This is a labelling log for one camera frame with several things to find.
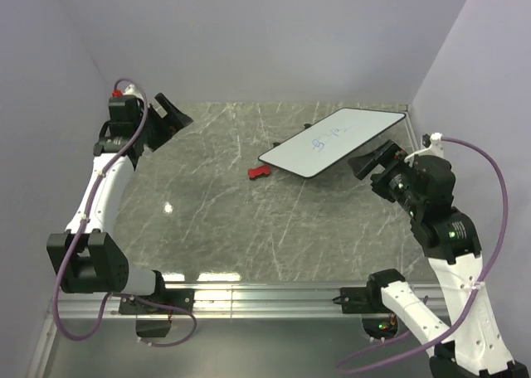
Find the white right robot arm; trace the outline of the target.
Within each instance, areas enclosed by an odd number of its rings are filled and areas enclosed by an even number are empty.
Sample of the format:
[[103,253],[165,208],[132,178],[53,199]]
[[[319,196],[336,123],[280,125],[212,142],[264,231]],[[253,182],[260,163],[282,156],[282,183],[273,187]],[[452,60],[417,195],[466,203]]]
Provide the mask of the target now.
[[375,194],[409,215],[414,238],[436,274],[451,323],[443,323],[395,269],[372,274],[366,300],[378,312],[401,319],[420,346],[391,360],[424,351],[434,377],[527,377],[495,321],[485,277],[493,262],[482,258],[471,218],[453,205],[455,175],[435,133],[424,149],[407,154],[387,141],[348,165],[357,179],[369,177]]

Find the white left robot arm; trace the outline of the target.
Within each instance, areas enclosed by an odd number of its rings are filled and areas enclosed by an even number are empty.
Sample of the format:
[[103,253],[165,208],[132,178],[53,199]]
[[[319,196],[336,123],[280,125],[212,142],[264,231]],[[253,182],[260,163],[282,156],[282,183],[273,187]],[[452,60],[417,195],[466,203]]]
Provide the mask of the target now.
[[110,117],[93,147],[90,181],[80,206],[65,230],[50,235],[46,242],[58,289],[138,295],[148,313],[163,311],[168,293],[160,288],[158,271],[128,261],[114,241],[115,221],[144,150],[157,150],[192,123],[164,94],[154,99],[164,115],[144,104],[137,91],[114,91],[108,103]]

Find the white whiteboard black frame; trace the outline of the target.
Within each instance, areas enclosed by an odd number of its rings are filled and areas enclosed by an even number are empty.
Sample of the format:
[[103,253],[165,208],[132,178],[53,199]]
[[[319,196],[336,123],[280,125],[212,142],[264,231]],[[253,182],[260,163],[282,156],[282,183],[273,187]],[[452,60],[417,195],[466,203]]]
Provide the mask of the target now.
[[262,153],[258,160],[310,179],[405,117],[398,112],[342,108]]

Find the red bone-shaped eraser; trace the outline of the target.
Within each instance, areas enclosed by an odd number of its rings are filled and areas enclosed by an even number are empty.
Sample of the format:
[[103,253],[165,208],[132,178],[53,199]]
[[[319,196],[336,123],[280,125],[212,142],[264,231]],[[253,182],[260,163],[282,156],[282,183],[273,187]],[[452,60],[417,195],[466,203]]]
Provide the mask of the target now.
[[271,170],[268,165],[261,165],[259,167],[249,168],[247,173],[249,179],[254,181],[259,178],[268,177],[271,174]]

